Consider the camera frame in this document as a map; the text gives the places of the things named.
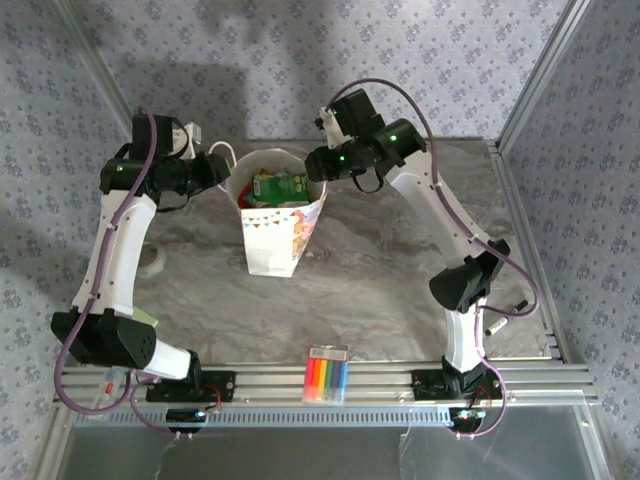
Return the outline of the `cartoon animal print paper bag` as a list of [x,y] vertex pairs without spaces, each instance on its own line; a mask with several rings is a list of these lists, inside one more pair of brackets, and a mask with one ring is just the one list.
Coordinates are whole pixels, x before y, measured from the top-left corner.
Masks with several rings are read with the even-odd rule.
[[306,175],[304,162],[281,148],[254,150],[237,157],[234,148],[224,141],[213,143],[209,151],[218,153],[221,149],[225,150],[222,156],[230,164],[231,176],[219,188],[239,215],[248,272],[257,276],[291,277],[322,212],[327,184],[309,181],[308,203],[240,209],[238,196],[255,174]]

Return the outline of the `white marker pen black cap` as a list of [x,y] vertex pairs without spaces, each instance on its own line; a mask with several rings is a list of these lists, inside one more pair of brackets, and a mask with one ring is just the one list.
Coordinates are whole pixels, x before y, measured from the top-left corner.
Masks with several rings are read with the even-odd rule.
[[484,334],[487,337],[495,335],[499,330],[501,330],[508,324],[509,317],[511,314],[520,313],[528,305],[529,305],[529,302],[527,300],[522,300],[509,311],[507,316],[501,317],[500,319],[495,321],[493,324],[491,324],[489,327],[487,327],[484,331]]

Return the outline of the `green snack packet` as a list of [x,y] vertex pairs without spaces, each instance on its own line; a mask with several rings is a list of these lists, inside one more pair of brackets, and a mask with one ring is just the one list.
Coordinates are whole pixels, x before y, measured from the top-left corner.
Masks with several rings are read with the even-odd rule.
[[309,202],[305,174],[255,174],[251,185],[254,203],[260,207]]

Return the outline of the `rainbow marker pen pack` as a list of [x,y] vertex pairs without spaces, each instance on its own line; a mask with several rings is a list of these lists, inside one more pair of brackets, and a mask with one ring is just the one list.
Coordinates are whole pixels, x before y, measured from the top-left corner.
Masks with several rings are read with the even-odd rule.
[[346,396],[349,349],[343,345],[311,345],[304,375],[302,402],[342,405]]

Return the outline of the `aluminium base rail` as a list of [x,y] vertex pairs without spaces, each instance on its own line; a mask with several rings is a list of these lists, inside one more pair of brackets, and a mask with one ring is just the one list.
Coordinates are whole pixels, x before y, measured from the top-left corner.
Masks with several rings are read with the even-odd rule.
[[[583,364],[559,360],[497,360],[510,405],[585,401],[596,404],[593,377]],[[352,362],[349,365],[348,406],[390,406],[412,398],[411,372],[434,370],[435,362]],[[276,363],[218,365],[236,373],[233,403],[240,406],[294,406],[301,403],[305,367]],[[65,392],[83,405],[91,403],[106,370],[69,367],[62,375]]]

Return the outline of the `clear pen with red tip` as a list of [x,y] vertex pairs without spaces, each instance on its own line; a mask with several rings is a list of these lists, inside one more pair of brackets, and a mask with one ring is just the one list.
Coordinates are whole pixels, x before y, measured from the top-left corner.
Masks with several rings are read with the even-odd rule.
[[118,392],[126,379],[126,370],[120,367],[108,369],[99,384],[93,408],[102,409],[112,405],[118,398]]

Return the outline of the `aluminium frame post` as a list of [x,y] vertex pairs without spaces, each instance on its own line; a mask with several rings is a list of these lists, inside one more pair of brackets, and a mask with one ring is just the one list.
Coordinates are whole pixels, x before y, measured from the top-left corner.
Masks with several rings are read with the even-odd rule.
[[86,69],[125,135],[132,132],[133,110],[85,25],[75,0],[48,0]]
[[567,0],[523,90],[495,140],[497,152],[501,156],[506,155],[513,147],[569,48],[592,1]]

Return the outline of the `clear tape roll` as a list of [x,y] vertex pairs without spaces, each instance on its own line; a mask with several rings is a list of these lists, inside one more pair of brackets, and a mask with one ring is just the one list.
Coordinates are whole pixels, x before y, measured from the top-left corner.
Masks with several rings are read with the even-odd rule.
[[145,242],[142,247],[137,275],[140,278],[151,278],[158,275],[166,262],[166,252],[159,244]]

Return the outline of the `small controller circuit board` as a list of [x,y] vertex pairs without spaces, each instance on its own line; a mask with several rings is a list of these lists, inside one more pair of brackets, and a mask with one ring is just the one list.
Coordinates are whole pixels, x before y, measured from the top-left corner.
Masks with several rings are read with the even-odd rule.
[[219,407],[170,408],[165,415],[168,430],[174,435],[195,435],[198,438],[216,437],[215,431],[204,430],[211,414],[217,414]]
[[476,434],[487,413],[481,408],[450,408],[449,415],[452,425],[449,427],[454,433]]

